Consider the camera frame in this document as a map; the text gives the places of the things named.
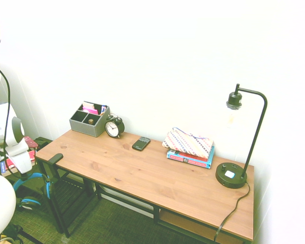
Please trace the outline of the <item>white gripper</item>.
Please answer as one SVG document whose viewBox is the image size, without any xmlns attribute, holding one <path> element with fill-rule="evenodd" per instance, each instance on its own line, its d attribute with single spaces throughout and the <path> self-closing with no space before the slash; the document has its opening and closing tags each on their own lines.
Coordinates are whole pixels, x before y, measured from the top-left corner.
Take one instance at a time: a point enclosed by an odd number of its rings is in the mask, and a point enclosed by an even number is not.
<svg viewBox="0 0 305 244">
<path fill-rule="evenodd" d="M 15 146 L 6 147 L 6 154 L 21 173 L 20 179 L 25 181 L 30 178 L 32 169 L 31 158 L 28 154 L 29 147 L 26 142 L 19 142 Z"/>
</svg>

